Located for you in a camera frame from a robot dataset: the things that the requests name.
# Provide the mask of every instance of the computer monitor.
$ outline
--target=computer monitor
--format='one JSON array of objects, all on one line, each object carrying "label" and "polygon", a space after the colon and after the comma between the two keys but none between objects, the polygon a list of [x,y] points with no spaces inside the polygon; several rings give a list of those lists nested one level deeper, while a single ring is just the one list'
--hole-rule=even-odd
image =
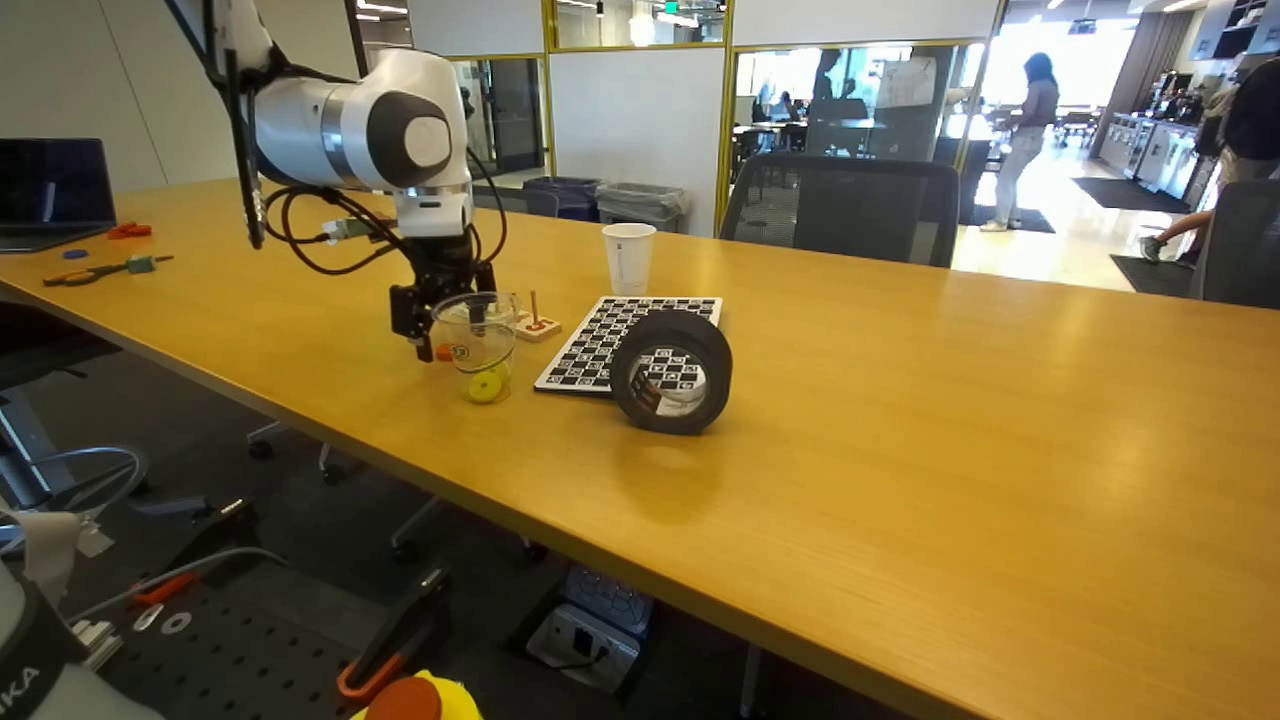
[{"label": "computer monitor", "polygon": [[103,140],[0,136],[0,256],[55,248],[111,224]]}]

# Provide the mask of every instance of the ceiling light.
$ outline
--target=ceiling light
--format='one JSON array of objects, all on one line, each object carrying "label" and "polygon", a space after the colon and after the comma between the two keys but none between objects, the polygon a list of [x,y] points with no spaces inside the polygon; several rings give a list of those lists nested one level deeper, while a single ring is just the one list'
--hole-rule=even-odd
[{"label": "ceiling light", "polygon": [[659,24],[680,24],[680,29],[697,29],[690,17],[675,17],[675,13],[655,13]]},{"label": "ceiling light", "polygon": [[355,0],[358,13],[379,13],[379,17],[407,17],[402,4],[373,4],[373,0]]}]

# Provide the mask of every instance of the wheel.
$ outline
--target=wheel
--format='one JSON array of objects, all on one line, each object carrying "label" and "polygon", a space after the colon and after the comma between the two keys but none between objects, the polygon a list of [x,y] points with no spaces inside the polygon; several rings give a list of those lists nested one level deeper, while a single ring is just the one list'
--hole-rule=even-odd
[{"label": "wheel", "polygon": [[323,485],[334,485],[334,479],[355,474],[358,461],[343,461],[328,442],[320,442],[315,468],[320,468]]},{"label": "wheel", "polygon": [[272,461],[272,456],[276,456],[272,440],[246,440],[245,450],[246,450],[252,461]]}]

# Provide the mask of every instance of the wall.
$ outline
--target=wall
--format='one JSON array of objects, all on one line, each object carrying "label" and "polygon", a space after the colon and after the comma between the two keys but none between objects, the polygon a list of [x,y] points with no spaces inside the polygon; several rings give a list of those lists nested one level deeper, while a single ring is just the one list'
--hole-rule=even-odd
[{"label": "wall", "polygon": [[[259,13],[293,60],[353,75],[338,4]],[[163,0],[3,0],[0,87],[3,136],[103,136],[118,201],[234,171],[225,107]]]},{"label": "wall", "polygon": [[416,49],[438,56],[544,53],[541,0],[407,0]]},{"label": "wall", "polygon": [[554,171],[680,186],[713,230],[721,79],[721,49],[551,56]]},{"label": "wall", "polygon": [[735,0],[735,45],[990,34],[996,0]]}]

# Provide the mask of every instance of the desk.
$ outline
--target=desk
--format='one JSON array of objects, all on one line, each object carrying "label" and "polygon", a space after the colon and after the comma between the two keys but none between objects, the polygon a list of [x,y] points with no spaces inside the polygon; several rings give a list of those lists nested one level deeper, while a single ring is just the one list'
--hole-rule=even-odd
[{"label": "desk", "polygon": [[[735,392],[709,434],[650,434],[532,392],[564,335],[464,402],[389,333],[398,259],[246,252],[226,182],[127,216],[155,224],[127,248],[175,256],[155,274],[40,286],[46,252],[3,283],[895,709],[1280,709],[1276,311],[659,234],[659,291],[726,295]],[[596,244],[510,216],[499,274],[576,322]]]}]

